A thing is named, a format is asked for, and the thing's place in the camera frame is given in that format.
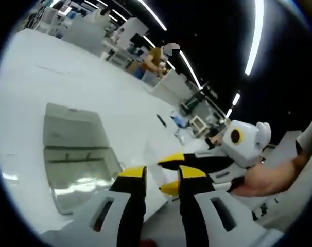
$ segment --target white robot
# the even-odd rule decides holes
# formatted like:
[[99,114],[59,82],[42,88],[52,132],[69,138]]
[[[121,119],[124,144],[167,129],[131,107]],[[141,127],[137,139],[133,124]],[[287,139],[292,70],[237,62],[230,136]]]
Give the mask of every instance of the white robot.
[[[282,237],[256,224],[251,211],[226,192],[255,164],[270,137],[267,123],[232,121],[220,147],[160,161],[164,168],[178,170],[187,247],[271,247]],[[146,167],[136,167],[120,173],[109,190],[74,213],[73,222],[45,232],[42,239],[54,247],[138,247],[146,211],[146,172]]]

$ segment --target laboratory room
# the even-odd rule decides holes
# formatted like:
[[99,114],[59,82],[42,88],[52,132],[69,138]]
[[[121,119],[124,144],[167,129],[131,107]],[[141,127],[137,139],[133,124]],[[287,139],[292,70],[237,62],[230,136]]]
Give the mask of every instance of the laboratory room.
[[312,237],[312,1],[13,4],[0,49],[5,243]]

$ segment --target gray sleeve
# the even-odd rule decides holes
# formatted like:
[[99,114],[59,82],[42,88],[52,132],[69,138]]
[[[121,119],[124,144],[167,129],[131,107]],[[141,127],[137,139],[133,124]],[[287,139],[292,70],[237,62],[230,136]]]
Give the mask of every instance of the gray sleeve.
[[312,155],[312,122],[308,128],[298,136],[296,140],[297,154],[304,150],[309,156]]

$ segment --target white table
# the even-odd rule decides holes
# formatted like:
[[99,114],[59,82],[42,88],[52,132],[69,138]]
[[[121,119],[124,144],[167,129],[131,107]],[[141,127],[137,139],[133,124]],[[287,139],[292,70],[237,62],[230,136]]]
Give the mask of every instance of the white table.
[[[126,167],[182,151],[169,117],[174,108],[151,96],[141,83],[55,37],[26,29],[10,41],[0,66],[0,172],[19,212],[37,233],[70,221],[55,208],[44,168],[42,133],[48,102],[98,112]],[[148,173],[145,220],[167,201],[158,190],[159,175]],[[173,181],[176,172],[166,172],[165,178]]]
[[117,52],[119,50],[119,48],[115,46],[114,44],[112,44],[110,40],[104,39],[102,41],[102,44],[104,45],[104,47],[107,47],[106,52],[108,52],[109,50],[113,50],[114,52]]

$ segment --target person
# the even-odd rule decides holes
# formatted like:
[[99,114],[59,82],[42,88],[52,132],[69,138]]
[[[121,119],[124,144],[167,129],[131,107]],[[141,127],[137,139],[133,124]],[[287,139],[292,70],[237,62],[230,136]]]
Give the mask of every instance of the person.
[[125,31],[124,27],[121,27],[119,30],[116,30],[113,32],[113,34],[111,35],[110,39],[112,42],[117,43],[117,41],[120,38],[120,35]]
[[159,77],[163,77],[162,72],[164,68],[160,66],[161,62],[167,61],[167,49],[165,46],[155,47],[150,50],[149,54],[144,59],[144,62],[136,69],[134,76],[138,79],[142,79],[145,72],[148,70],[150,72],[156,73]]
[[257,222],[285,232],[312,195],[312,122],[296,140],[297,156],[267,169],[262,163],[248,169],[244,184],[233,192],[244,197],[285,193]]
[[205,141],[209,145],[210,149],[220,146],[222,143],[223,133],[219,132],[212,137],[207,137]]

